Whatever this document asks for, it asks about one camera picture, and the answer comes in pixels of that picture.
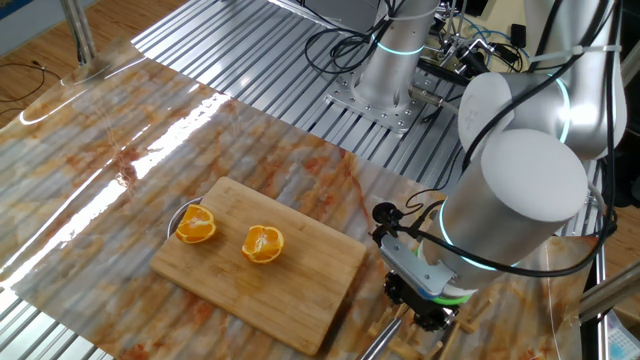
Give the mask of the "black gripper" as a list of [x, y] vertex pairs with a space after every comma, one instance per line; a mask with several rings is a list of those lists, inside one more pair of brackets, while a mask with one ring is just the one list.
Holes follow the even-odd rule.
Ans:
[[413, 323], [426, 332], [446, 329], [454, 322], [456, 307], [445, 305], [436, 298], [425, 298], [418, 291], [405, 285], [394, 272], [385, 275], [384, 292], [393, 304], [405, 304], [415, 313]]

